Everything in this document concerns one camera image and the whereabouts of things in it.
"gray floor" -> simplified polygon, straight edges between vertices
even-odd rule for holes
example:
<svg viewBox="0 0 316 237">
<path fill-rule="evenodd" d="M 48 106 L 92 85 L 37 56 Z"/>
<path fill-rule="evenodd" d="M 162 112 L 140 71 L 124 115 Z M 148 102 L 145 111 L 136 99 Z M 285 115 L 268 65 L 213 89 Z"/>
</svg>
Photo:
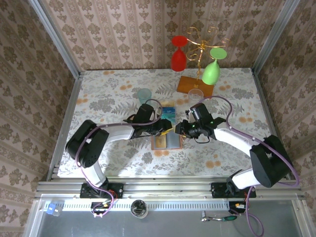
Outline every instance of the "gray floor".
<svg viewBox="0 0 316 237">
<path fill-rule="evenodd" d="M 252 202 L 252 214 L 265 228 L 265 237 L 302 236 L 290 201 Z M 253 236 L 246 218 L 230 222 L 200 221 L 200 211 L 155 211 L 145 219 L 129 212 L 111 212 L 93 218 L 90 212 L 62 212 L 59 217 L 44 214 L 39 237 L 248 237 Z"/>
</svg>

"white cable tray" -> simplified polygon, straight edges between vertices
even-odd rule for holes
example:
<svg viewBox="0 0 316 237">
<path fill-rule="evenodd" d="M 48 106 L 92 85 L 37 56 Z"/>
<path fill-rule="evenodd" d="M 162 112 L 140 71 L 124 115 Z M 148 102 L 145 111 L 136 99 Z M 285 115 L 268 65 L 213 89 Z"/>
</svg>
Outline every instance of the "white cable tray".
<svg viewBox="0 0 316 237">
<path fill-rule="evenodd" d="M 111 211 L 130 211 L 131 204 L 135 200 L 117 200 Z M 66 200 L 47 201 L 44 211 L 47 211 L 50 203 L 63 208 L 63 211 L 90 211 L 91 199 L 88 200 Z M 223 200 L 215 201 L 147 201 L 149 211 L 228 211 L 229 202 Z"/>
</svg>

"patterned wallpaper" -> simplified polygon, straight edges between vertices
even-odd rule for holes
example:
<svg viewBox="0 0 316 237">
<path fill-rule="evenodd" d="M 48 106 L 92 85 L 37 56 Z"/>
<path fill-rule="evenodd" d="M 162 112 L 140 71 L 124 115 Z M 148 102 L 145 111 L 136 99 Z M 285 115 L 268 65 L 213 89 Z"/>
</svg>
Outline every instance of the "patterned wallpaper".
<svg viewBox="0 0 316 237">
<path fill-rule="evenodd" d="M 316 1 L 301 0 L 260 72 L 316 224 Z"/>
<path fill-rule="evenodd" d="M 81 70 L 169 68 L 194 26 L 231 39 L 221 67 L 252 67 L 285 0 L 41 0 Z M 202 66 L 210 58 L 205 54 Z M 196 67 L 190 62 L 189 67 Z"/>
<path fill-rule="evenodd" d="M 72 78 L 27 1 L 0 0 L 0 236 L 21 236 Z"/>
</svg>

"floral tablecloth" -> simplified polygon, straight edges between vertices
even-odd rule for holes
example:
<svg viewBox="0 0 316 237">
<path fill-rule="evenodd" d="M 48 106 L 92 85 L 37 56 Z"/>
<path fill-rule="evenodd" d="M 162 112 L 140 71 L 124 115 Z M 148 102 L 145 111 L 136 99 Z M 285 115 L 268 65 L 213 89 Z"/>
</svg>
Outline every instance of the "floral tablecloth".
<svg viewBox="0 0 316 237">
<path fill-rule="evenodd" d="M 113 123 L 137 112 L 140 106 L 137 91 L 141 88 L 150 89 L 152 98 L 159 101 L 176 101 L 177 120 L 185 119 L 185 110 L 193 104 L 186 94 L 176 92 L 176 88 L 180 76 L 195 77 L 196 72 L 196 69 L 183 72 L 168 69 L 86 72 L 67 140 L 86 119 L 95 123 Z M 232 102 L 234 110 L 230 123 L 234 127 L 259 138 L 269 136 L 249 68 L 221 69 L 213 95 L 221 95 Z M 229 110 L 220 99 L 208 100 L 205 104 L 214 118 L 225 118 Z M 152 151 L 149 137 L 106 144 L 99 163 L 107 176 L 231 175 L 251 166 L 248 156 L 219 141 L 197 144 L 193 139 L 185 139 L 181 150 Z M 58 176 L 82 177 L 66 152 Z"/>
</svg>

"wooden base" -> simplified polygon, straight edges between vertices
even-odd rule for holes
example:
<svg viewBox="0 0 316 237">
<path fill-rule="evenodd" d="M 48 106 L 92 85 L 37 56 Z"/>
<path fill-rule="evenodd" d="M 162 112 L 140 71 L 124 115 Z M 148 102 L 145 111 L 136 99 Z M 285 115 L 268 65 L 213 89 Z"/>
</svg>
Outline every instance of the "wooden base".
<svg viewBox="0 0 316 237">
<path fill-rule="evenodd" d="M 178 92 L 188 94 L 189 91 L 194 88 L 203 91 L 204 97 L 206 97 L 213 94 L 214 85 L 207 85 L 200 79 L 197 80 L 196 78 L 181 76 L 177 88 Z"/>
</svg>

